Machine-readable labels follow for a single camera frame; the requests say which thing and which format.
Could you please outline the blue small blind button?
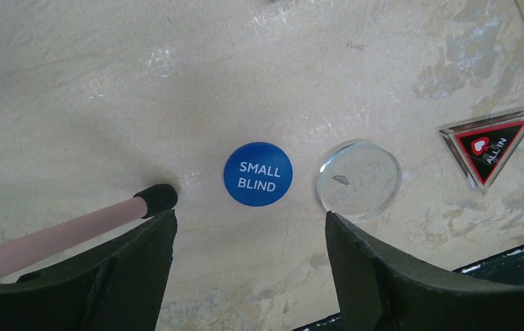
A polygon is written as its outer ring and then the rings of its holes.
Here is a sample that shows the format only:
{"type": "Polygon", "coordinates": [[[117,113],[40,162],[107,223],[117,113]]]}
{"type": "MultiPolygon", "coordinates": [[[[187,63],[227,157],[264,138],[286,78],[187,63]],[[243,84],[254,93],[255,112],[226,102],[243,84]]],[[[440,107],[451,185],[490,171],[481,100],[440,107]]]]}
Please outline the blue small blind button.
{"type": "Polygon", "coordinates": [[[294,168],[289,156],[268,142],[252,142],[237,148],[225,163],[223,183],[229,195],[250,207],[280,200],[290,189],[294,168]]]}

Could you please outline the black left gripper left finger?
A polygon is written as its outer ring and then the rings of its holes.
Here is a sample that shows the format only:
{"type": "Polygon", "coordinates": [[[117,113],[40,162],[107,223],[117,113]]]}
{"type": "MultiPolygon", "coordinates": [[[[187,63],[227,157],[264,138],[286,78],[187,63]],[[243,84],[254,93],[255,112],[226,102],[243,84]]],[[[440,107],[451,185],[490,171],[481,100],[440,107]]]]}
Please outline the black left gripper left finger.
{"type": "Polygon", "coordinates": [[[163,212],[97,247],[0,283],[0,330],[154,330],[177,218],[163,212]]]}

